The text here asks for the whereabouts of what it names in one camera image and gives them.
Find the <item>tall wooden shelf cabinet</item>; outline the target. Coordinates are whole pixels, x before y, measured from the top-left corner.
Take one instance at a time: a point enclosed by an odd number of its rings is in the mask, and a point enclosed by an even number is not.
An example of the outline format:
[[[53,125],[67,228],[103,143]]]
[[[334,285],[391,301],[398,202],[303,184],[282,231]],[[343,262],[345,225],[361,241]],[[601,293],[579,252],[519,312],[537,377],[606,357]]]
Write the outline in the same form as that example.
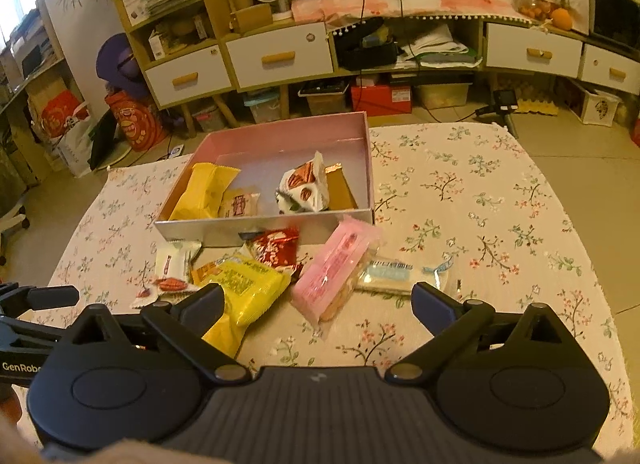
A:
[[[207,100],[227,125],[238,120],[224,101],[235,90],[227,42],[233,38],[229,0],[113,0],[146,86],[160,109],[182,112]]]

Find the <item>purple plush toy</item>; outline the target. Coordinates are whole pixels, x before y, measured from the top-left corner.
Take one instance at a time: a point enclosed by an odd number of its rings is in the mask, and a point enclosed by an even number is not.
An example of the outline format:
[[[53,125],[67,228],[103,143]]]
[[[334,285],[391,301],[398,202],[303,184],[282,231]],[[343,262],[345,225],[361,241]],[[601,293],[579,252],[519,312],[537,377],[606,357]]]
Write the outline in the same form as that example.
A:
[[[112,88],[134,98],[150,94],[125,33],[112,35],[101,46],[96,55],[96,75]]]

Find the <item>white pecan snack pack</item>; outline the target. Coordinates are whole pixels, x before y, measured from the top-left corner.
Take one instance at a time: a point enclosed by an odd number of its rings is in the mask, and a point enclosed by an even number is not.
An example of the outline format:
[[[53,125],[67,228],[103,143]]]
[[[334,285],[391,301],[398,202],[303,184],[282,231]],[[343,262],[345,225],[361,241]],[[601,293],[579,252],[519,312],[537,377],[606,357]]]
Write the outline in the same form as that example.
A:
[[[134,309],[142,309],[159,299],[178,299],[195,292],[192,283],[192,263],[198,257],[202,243],[198,241],[169,241],[156,250],[155,269],[150,277],[143,278],[142,289],[131,303]]]

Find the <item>long yellow snack pack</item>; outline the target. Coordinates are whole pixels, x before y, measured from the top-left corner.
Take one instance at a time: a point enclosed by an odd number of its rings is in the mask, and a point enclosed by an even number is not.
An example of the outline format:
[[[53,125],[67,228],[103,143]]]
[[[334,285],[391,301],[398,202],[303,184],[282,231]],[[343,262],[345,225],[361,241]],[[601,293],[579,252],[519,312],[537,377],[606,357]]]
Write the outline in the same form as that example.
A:
[[[224,193],[240,173],[235,167],[210,162],[195,163],[186,190],[180,195],[169,219],[195,221],[217,218]]]

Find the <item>red cardboard box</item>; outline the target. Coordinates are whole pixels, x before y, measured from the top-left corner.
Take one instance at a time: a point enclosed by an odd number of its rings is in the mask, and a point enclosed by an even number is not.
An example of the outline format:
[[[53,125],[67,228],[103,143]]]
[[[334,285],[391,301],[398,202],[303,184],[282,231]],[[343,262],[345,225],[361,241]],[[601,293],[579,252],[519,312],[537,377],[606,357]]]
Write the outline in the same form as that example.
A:
[[[363,111],[369,117],[392,116],[412,111],[409,86],[371,85],[350,87],[355,111]]]

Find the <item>white red nut pack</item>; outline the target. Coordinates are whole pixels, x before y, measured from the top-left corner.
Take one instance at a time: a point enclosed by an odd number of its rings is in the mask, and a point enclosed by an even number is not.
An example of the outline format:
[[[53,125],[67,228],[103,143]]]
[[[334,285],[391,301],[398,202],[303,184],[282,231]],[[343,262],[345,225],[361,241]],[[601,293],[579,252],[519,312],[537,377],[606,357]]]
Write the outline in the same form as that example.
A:
[[[329,189],[323,155],[316,151],[311,160],[285,172],[276,190],[281,214],[318,213],[328,209]]]

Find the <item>orange printed bag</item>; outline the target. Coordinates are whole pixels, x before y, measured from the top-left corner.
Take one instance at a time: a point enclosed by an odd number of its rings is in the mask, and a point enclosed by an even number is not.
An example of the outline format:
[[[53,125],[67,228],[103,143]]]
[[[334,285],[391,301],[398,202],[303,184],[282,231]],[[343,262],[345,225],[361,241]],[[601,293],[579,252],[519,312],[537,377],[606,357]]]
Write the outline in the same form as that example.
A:
[[[117,91],[104,100],[133,151],[150,150],[165,139],[166,129],[151,96],[134,98],[126,91]]]

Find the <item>clear blue label pack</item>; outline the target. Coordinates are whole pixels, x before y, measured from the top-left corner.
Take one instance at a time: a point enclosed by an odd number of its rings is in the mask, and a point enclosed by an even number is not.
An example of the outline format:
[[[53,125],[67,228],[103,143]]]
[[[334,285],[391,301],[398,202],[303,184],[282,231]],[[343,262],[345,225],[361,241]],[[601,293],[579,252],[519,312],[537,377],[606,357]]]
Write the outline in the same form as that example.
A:
[[[417,283],[426,282],[442,291],[446,287],[451,266],[450,259],[435,267],[427,267],[396,259],[372,258],[360,271],[355,289],[367,293],[409,296]]]

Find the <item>oranges in glass bowl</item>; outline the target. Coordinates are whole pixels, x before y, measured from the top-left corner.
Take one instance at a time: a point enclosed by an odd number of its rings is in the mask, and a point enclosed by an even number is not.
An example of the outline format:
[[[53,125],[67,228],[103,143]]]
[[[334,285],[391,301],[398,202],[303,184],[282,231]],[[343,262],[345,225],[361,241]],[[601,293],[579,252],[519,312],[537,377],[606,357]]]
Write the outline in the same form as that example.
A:
[[[563,0],[512,0],[512,5],[520,15],[538,24],[551,24],[563,31],[573,29],[574,18]]]

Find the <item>pink snack pack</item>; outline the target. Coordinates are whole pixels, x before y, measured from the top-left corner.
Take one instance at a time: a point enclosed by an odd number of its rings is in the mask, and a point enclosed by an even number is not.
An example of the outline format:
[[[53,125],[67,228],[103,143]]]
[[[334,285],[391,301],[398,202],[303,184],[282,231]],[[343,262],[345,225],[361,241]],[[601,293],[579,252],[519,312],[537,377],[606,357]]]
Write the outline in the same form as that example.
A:
[[[382,239],[383,232],[375,225],[347,216],[305,266],[291,302],[314,329],[331,322],[341,310]]]

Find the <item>pink cloth runner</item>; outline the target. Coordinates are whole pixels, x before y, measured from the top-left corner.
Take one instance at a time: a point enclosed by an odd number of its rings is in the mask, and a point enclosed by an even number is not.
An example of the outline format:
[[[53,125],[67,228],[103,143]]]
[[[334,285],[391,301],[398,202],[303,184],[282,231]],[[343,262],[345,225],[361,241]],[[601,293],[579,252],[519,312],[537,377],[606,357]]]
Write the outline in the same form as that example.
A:
[[[523,19],[503,0],[296,0],[292,3],[292,13],[296,24],[325,22],[337,27],[340,21],[361,17],[444,15]]]

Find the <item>long wooden tv stand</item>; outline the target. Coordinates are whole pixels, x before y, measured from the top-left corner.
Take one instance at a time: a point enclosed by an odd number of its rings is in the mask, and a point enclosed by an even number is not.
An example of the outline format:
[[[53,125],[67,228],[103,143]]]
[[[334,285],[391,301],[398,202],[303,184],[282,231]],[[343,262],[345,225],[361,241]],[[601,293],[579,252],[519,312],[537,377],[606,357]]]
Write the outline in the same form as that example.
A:
[[[471,20],[486,24],[485,66],[566,76],[582,82],[639,93],[639,50],[628,50],[589,33],[589,0],[584,10],[572,9],[574,28],[563,31],[536,27],[527,17],[498,19],[463,16],[413,16]]]

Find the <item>red white candy pack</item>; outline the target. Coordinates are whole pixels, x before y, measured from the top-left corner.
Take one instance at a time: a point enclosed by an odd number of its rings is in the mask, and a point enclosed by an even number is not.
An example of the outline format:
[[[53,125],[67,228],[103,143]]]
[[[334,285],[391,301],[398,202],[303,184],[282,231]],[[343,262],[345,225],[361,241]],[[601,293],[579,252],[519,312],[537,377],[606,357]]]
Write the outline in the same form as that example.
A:
[[[294,273],[297,268],[299,232],[296,228],[269,230],[247,242],[255,261],[281,273]]]

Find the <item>yellow crinkled snack bag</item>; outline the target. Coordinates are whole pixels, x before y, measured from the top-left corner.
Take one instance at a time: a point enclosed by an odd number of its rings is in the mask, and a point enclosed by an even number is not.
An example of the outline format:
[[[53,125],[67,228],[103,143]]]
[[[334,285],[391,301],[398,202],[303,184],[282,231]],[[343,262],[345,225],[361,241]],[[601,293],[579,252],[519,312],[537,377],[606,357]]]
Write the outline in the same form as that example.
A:
[[[224,291],[224,312],[202,339],[234,358],[250,325],[274,304],[291,283],[282,273],[244,255],[231,255],[192,270],[199,288],[218,284]]]

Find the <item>wooden drawer cabinet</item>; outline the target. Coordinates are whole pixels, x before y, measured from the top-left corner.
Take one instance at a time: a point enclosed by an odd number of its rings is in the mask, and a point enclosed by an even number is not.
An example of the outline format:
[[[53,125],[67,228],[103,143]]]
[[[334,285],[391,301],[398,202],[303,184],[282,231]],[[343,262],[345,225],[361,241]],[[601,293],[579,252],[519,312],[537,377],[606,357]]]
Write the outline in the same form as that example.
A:
[[[288,0],[292,9],[294,0]],[[290,116],[290,86],[333,72],[326,26],[274,20],[277,4],[228,0],[231,35],[226,47],[240,93],[279,91],[280,117]]]

